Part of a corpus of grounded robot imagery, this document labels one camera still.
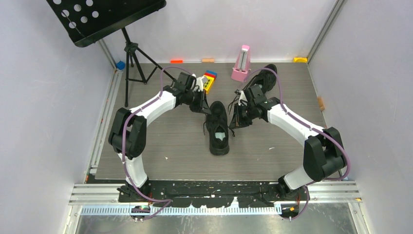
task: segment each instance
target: music stand tripod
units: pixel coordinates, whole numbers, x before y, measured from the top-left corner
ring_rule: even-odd
[[[125,28],[122,28],[122,33],[123,36],[125,37],[126,40],[126,46],[125,46],[125,52],[126,52],[126,91],[125,91],[125,107],[127,107],[128,104],[128,91],[129,91],[129,81],[136,81],[136,82],[141,82],[146,84],[149,79],[152,77],[153,73],[155,73],[156,69],[159,68],[162,70],[162,67],[155,62],[151,57],[149,57],[145,52],[143,52],[139,47],[137,43],[131,42],[131,39],[129,38],[128,32],[126,32]],[[141,53],[143,56],[145,56],[149,61],[151,61],[154,65],[155,68],[152,70],[148,78],[145,78],[145,75],[143,74],[141,65],[139,64],[138,57],[136,56],[136,51]],[[142,80],[138,79],[130,79],[129,78],[129,58],[131,59],[131,67],[134,67],[133,65],[133,60],[135,60],[136,67],[138,69],[139,75],[141,76]],[[174,77],[172,77],[167,71],[164,71],[165,74],[167,74],[172,80],[176,80]]]

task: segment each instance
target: music stand leg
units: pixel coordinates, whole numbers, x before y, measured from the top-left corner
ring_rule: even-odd
[[[129,51],[126,52],[126,89],[125,89],[125,107],[128,107],[128,91],[129,91]]]

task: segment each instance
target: gray wood tabletop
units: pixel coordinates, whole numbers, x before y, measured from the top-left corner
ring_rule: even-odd
[[[240,82],[230,78],[233,63],[184,63],[185,68],[197,76],[206,70],[218,73],[215,83],[207,95],[208,103],[219,100],[227,106],[235,97],[234,91]],[[266,63],[252,63],[252,70]],[[318,107],[313,83],[305,63],[276,63],[282,82],[284,103],[308,121],[324,126]],[[146,76],[152,64],[142,64]],[[169,69],[177,77],[180,70]],[[130,82],[129,108],[138,106],[155,96],[161,86],[160,71],[144,85]],[[130,69],[130,78],[140,79],[136,67]],[[164,85],[171,83],[163,77]],[[266,96],[279,97],[277,87]],[[125,100],[125,73],[116,97],[113,116],[123,107]],[[228,114],[228,121],[233,113]],[[193,113],[187,105],[168,111],[156,119],[147,132],[147,144],[143,152],[145,171],[150,179],[184,180],[277,180],[280,176],[302,164],[303,148],[290,135],[262,119],[253,120],[253,125],[235,130],[230,135],[230,151],[225,156],[214,156],[209,152],[208,132],[203,134],[205,115]],[[122,163],[105,139],[105,145],[97,168],[96,178],[124,179]]]

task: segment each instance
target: orange block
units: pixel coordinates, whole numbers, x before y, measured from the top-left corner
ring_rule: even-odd
[[[215,62],[215,59],[213,59],[213,58],[203,58],[202,62]]]
[[[321,111],[325,110],[324,102],[323,102],[322,98],[321,98],[321,97],[317,97],[317,101],[318,101],[318,103],[319,103],[320,110],[321,110]]]
[[[176,59],[176,60],[171,60],[170,62],[171,62],[171,63],[183,63],[184,61],[183,61],[183,60]]]

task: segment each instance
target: yellow block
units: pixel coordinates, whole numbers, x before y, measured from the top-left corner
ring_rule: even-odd
[[[213,77],[205,76],[205,75],[204,75],[204,77],[206,77],[206,78],[208,79],[208,81],[205,82],[205,84],[204,84],[204,89],[205,89],[205,91],[206,91],[206,94],[208,94],[209,91],[210,91],[211,88],[212,88],[212,85],[213,85],[215,79],[214,79]]]
[[[295,58],[294,58],[294,62],[307,62],[307,58],[298,58],[298,57],[295,57]]]

